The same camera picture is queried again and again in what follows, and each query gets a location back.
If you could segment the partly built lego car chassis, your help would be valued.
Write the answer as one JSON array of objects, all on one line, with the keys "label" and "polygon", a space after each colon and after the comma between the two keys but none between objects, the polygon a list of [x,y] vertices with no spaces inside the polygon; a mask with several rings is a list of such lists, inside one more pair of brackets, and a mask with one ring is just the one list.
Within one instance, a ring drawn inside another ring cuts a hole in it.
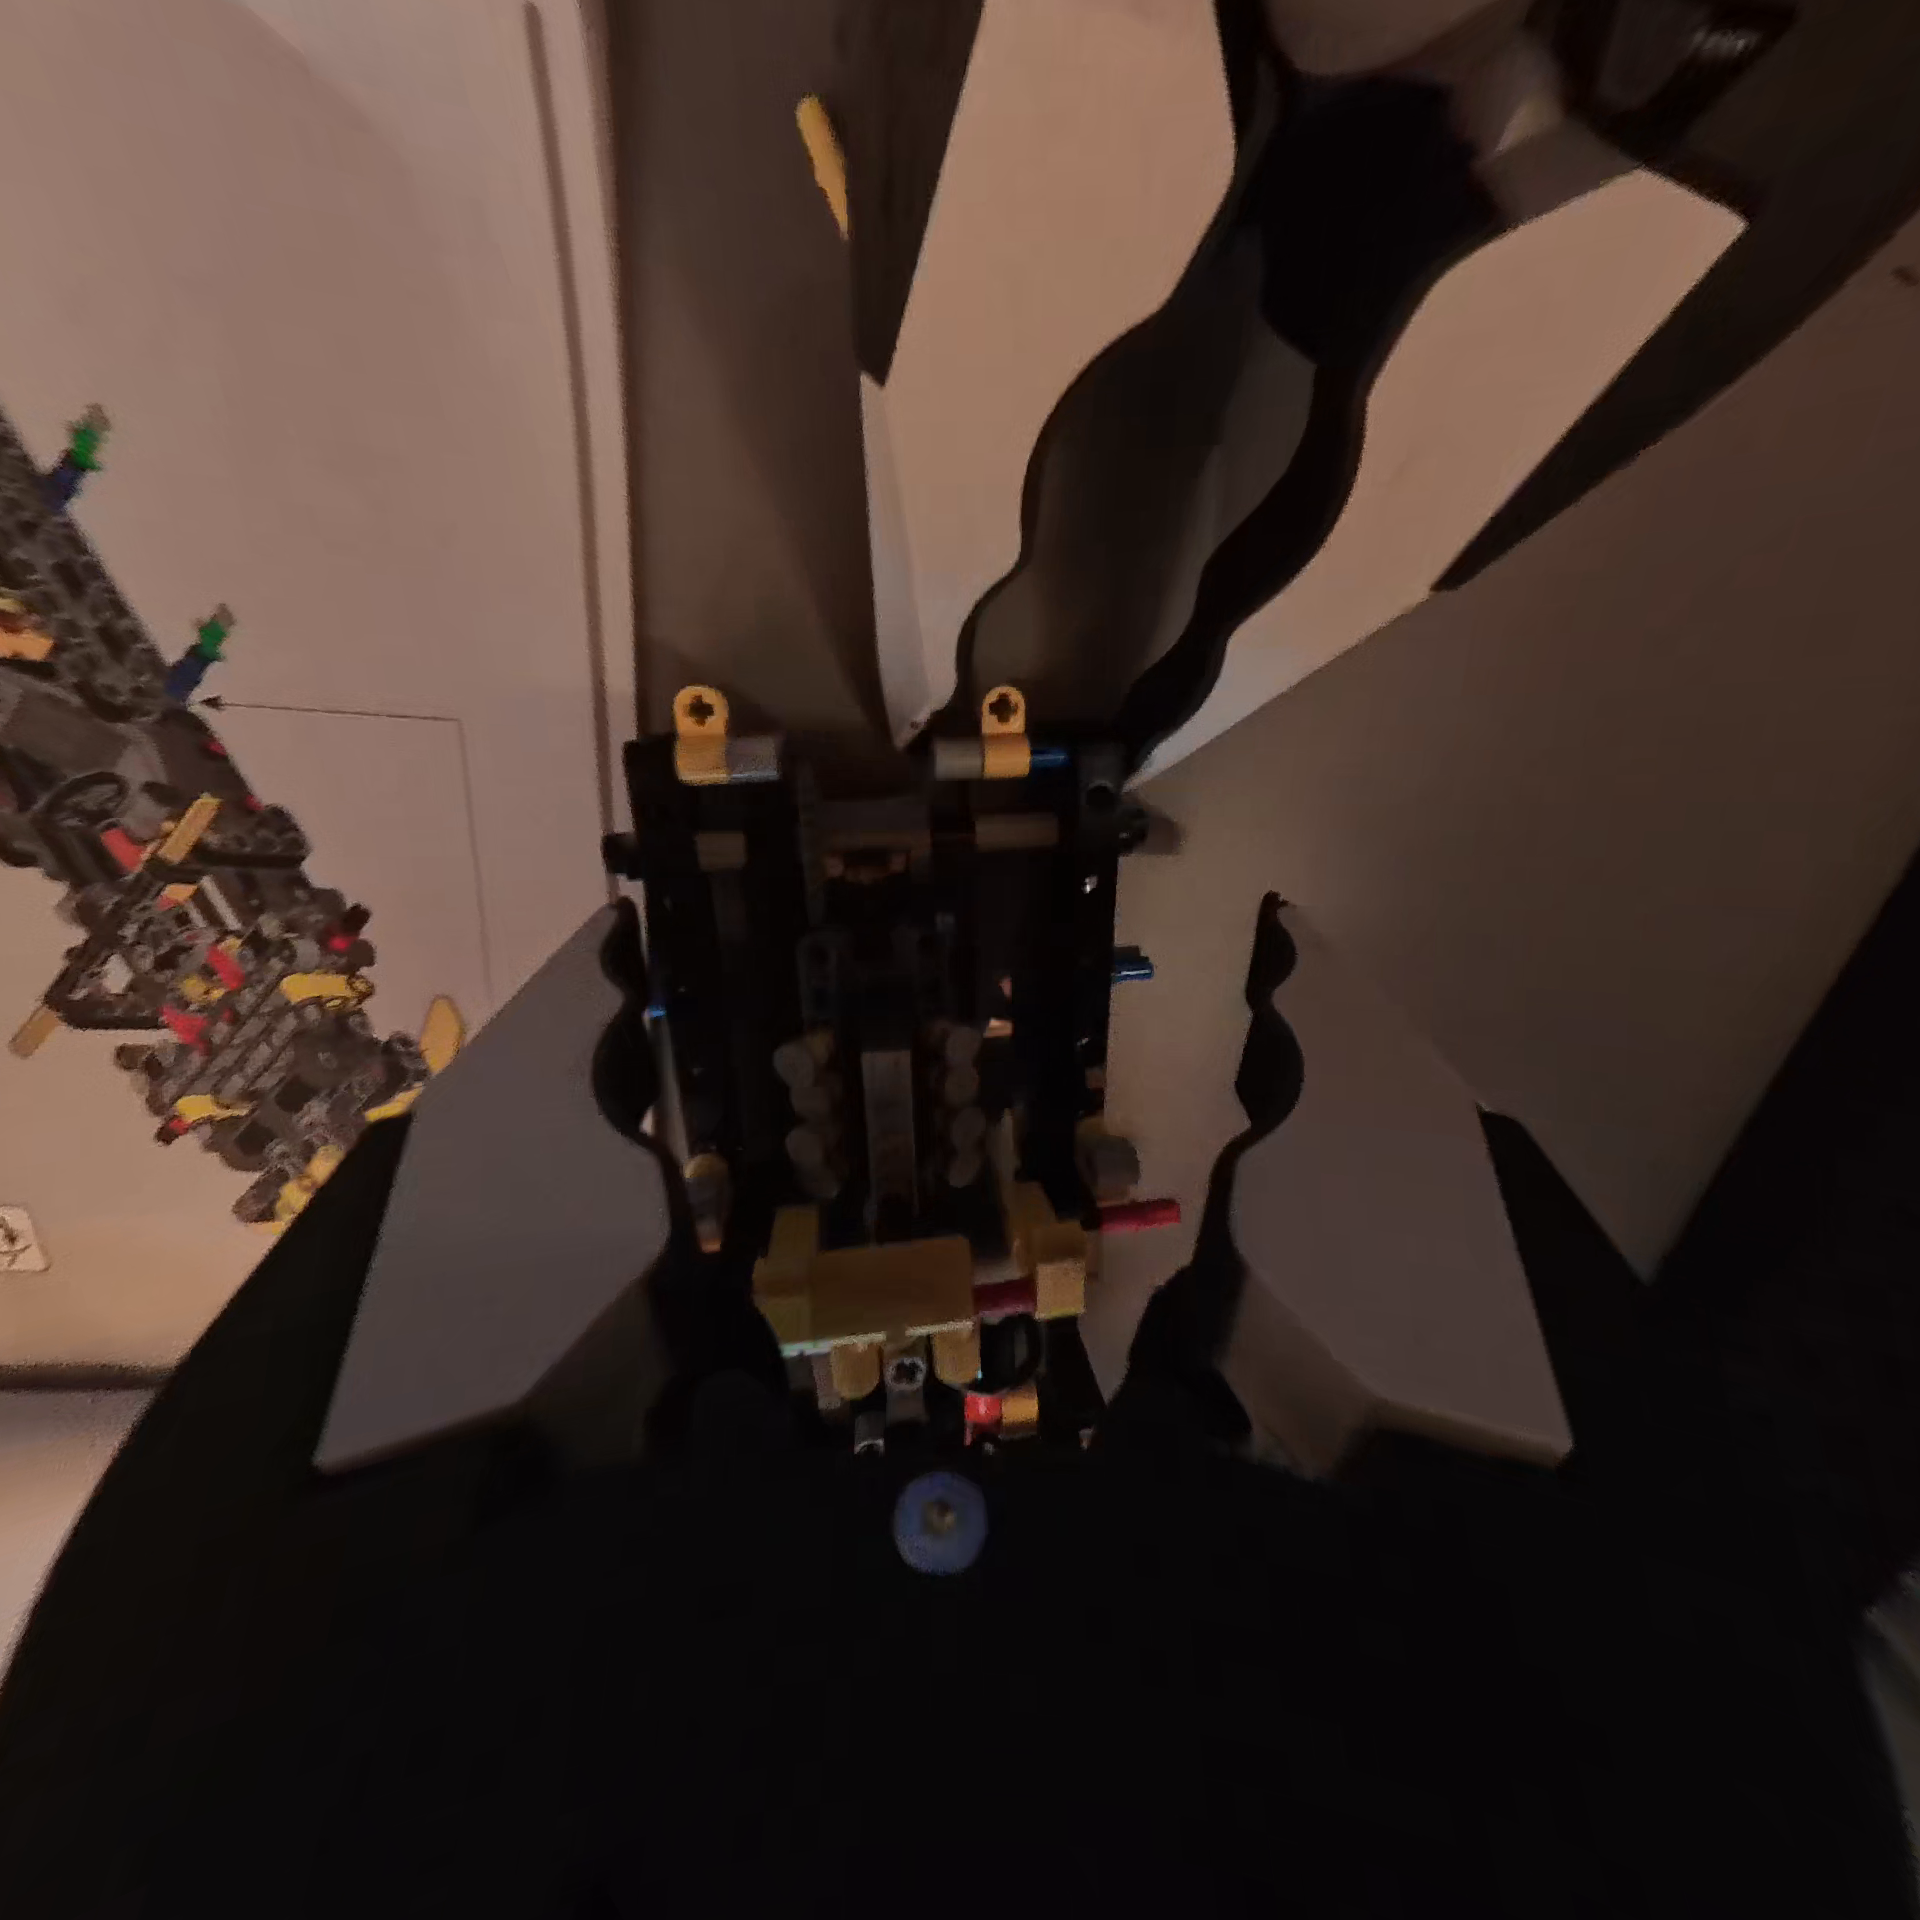
[{"label": "partly built lego car chassis", "polygon": [[695,681],[621,769],[645,1116],[789,1396],[854,1451],[1085,1444],[1102,1257],[1183,1221],[1106,1116],[1112,997],[1154,975],[1116,937],[1154,836],[1119,748],[1033,735],[1000,684],[845,788]]}]

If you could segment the open instruction booklet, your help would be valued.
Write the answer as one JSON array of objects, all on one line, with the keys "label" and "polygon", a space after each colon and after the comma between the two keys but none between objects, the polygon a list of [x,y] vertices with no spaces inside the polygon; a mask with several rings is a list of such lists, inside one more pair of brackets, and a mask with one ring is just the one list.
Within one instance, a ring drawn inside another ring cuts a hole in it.
[{"label": "open instruction booklet", "polygon": [[228,749],[367,902],[450,1086],[612,921],[564,297],[608,291],[574,4],[4,4],[4,411],[112,416],[79,520],[167,640],[238,613]]}]

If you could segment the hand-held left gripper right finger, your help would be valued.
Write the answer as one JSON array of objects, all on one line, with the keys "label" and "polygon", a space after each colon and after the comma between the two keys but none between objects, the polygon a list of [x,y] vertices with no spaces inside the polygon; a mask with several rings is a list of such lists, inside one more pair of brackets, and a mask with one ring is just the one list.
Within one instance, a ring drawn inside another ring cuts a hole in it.
[{"label": "hand-held left gripper right finger", "polygon": [[1280,896],[1244,999],[1239,1132],[1142,1309],[1141,1405],[1290,1469],[1384,1439],[1558,1468],[1573,1425],[1476,1097]]}]

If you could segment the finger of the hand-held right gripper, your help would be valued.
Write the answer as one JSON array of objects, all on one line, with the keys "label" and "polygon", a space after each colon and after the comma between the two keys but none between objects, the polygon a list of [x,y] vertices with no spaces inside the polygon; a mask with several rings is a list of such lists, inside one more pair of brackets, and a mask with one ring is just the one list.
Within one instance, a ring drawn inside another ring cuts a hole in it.
[{"label": "finger of the hand-held right gripper", "polygon": [[1041,735],[1116,735],[1224,535],[1261,6],[980,4],[913,182],[901,67],[880,107],[857,264],[908,263],[857,419],[888,743],[945,753],[998,687]]},{"label": "finger of the hand-held right gripper", "polygon": [[1156,777],[1428,599],[1748,229],[1618,148],[1506,148],[1494,233],[1408,292],[1350,369],[1325,367],[1300,433],[1252,494],[1254,404],[1237,395],[1223,523],[1178,638],[1122,721]]}]

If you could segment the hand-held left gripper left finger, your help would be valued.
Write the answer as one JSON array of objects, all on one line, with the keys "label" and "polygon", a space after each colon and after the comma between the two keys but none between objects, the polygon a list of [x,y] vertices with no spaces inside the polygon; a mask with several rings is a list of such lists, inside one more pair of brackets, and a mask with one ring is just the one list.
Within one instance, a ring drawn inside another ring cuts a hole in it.
[{"label": "hand-held left gripper left finger", "polygon": [[661,1254],[646,1000],[636,905],[606,902],[406,1111],[318,1469],[516,1413]]}]

